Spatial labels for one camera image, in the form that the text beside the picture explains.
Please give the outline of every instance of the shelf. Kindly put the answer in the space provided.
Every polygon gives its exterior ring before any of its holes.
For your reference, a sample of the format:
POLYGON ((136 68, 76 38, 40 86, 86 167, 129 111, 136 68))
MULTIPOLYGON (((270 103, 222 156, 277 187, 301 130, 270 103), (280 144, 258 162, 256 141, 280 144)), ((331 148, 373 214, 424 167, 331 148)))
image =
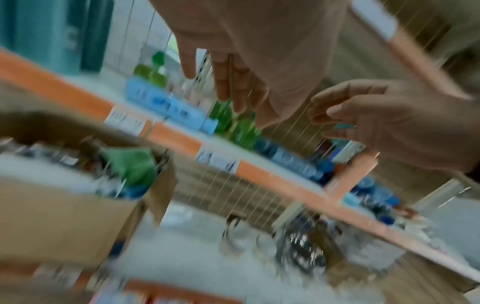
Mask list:
POLYGON ((161 115, 127 104, 122 90, 125 79, 108 75, 108 72, 100 75, 59 77, 13 53, 1 51, 0 78, 100 121, 105 121, 114 107, 121 107, 134 116, 146 119, 140 136, 152 142, 193 158, 203 147, 237 160, 236 176, 302 202, 311 209, 352 224, 480 282, 480 271, 340 203, 340 198, 376 165, 375 155, 368 153, 359 155, 344 174, 340 174, 325 189, 322 189, 313 182, 224 140, 187 129, 165 120, 161 115))

